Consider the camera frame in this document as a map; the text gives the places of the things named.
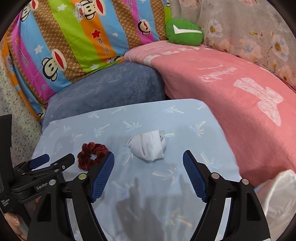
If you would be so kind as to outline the person's left hand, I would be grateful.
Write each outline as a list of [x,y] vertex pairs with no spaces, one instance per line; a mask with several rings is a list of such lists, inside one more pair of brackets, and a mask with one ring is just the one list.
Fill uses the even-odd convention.
[[40,197],[28,203],[18,203],[11,211],[4,214],[11,229],[21,240],[27,240],[31,218],[37,207]]

